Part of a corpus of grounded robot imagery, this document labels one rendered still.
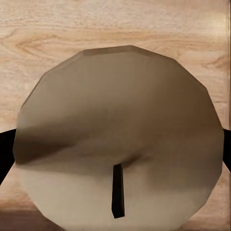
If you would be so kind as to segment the pillar candle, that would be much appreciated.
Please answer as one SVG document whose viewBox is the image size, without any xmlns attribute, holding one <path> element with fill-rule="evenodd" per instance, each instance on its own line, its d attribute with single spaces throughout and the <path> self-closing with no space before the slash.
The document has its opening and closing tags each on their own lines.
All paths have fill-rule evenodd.
<svg viewBox="0 0 231 231">
<path fill-rule="evenodd" d="M 207 88 L 180 63 L 117 46 L 42 75 L 13 155 L 24 191 L 67 231 L 173 231 L 209 199 L 224 134 Z"/>
</svg>

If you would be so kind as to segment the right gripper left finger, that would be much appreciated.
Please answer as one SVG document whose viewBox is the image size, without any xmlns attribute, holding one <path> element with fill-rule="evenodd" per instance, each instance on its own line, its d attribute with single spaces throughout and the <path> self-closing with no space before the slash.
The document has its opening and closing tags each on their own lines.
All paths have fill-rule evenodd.
<svg viewBox="0 0 231 231">
<path fill-rule="evenodd" d="M 0 133 L 0 185 L 15 162 L 13 144 L 16 130 Z"/>
</svg>

